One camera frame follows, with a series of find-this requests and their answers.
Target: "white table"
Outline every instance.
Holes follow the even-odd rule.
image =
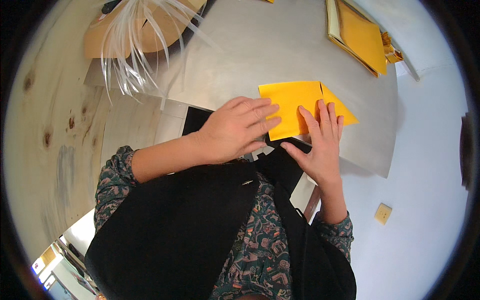
[[[344,129],[340,156],[386,178],[396,138],[395,66],[375,78],[328,40],[326,22],[323,1],[217,0],[199,28],[222,51],[194,36],[184,86],[179,55],[170,57],[169,70],[162,62],[157,83],[170,99],[216,110],[236,96],[259,97],[261,84],[321,81],[360,121]],[[105,85],[99,60],[85,83]]]

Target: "finger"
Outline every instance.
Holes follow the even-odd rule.
[[[247,112],[242,120],[245,121],[247,126],[257,123],[258,121],[276,113],[280,109],[278,104],[263,106],[259,108],[254,108],[253,110]]]
[[[337,119],[337,125],[338,125],[338,140],[342,138],[342,132],[343,132],[343,119],[344,116],[338,116]]]
[[[248,143],[244,148],[243,148],[243,153],[241,155],[244,155],[246,153],[252,153],[253,151],[256,151],[260,148],[267,147],[267,144],[265,142],[261,141],[253,141],[251,143]]]
[[[273,117],[268,120],[262,120],[248,128],[252,139],[264,135],[270,129],[276,127],[282,121],[281,117]]]
[[[285,149],[288,155],[295,159],[300,167],[305,166],[307,155],[303,151],[288,142],[283,142],[280,144],[280,146]]]
[[[247,101],[247,100],[252,100],[252,98],[239,96],[239,97],[233,98],[232,100],[228,101],[221,108],[233,108],[233,107],[237,106],[239,103]]]
[[[248,99],[238,103],[232,109],[235,111],[235,113],[238,113],[239,115],[241,115],[255,108],[270,105],[271,103],[272,103],[272,100],[270,98]]]
[[[332,124],[332,133],[335,135],[338,134],[338,126],[336,121],[336,114],[335,114],[335,103],[330,102],[328,103],[328,117],[330,118],[330,124]]]
[[[305,123],[308,126],[308,132],[312,138],[312,144],[320,140],[322,133],[320,132],[320,125],[317,120],[312,116],[312,114],[306,110],[303,106],[299,106],[300,114],[305,119]]]
[[[320,109],[320,128],[322,129],[322,133],[324,132],[323,129],[325,126],[331,126],[330,117],[328,116],[327,106],[323,99],[318,101],[318,108]]]

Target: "white wall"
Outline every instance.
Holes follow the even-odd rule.
[[[453,55],[415,0],[357,0],[393,35],[419,72],[398,72],[398,132],[387,180],[341,162],[353,222],[359,300],[422,299],[441,274],[464,219],[459,138],[467,111]],[[373,219],[383,202],[385,226]]]
[[[87,253],[88,247],[95,235],[95,225],[93,222],[94,212],[95,209],[92,209],[63,233],[67,241],[83,256]]]
[[[62,260],[54,269],[53,273],[62,284],[79,300],[95,300],[95,295],[80,285],[71,272],[77,271],[69,265],[67,260]]]

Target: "cardboard box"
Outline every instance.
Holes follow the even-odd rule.
[[[206,0],[178,0],[183,5],[187,6],[194,12],[198,12],[201,7],[205,4]],[[100,58],[102,41],[105,35],[105,32],[108,29],[110,23],[114,20],[114,18],[119,14],[119,12],[123,9],[125,4],[127,3],[126,0],[120,2],[115,9],[109,14],[102,14],[99,15],[90,23],[87,31],[84,35],[84,51],[85,57],[87,58]],[[179,35],[177,29],[175,28],[175,24],[177,25],[178,29],[181,33],[185,30],[187,25],[177,20],[175,17],[173,19],[160,7],[156,6],[153,3],[149,3],[147,7],[152,11],[152,15],[160,29],[162,30],[162,34],[165,38],[167,46],[175,43],[179,39]],[[172,6],[178,13],[184,15],[179,9]],[[142,51],[145,53],[149,52],[157,52],[163,51],[163,46],[156,35],[152,25],[146,21],[144,16],[139,16],[135,20],[135,26],[137,28],[141,28],[141,45]],[[125,57],[130,56],[130,47],[125,47]]]

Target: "patterned shirt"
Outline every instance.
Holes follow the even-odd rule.
[[[94,215],[96,233],[139,184],[132,173],[134,153],[129,146],[119,148],[100,172]],[[210,300],[249,294],[271,300],[293,299],[287,235],[273,201],[274,187],[262,174],[257,176],[260,184],[249,218],[239,229]],[[349,215],[338,224],[326,224],[317,213],[312,226],[350,262],[353,235]]]

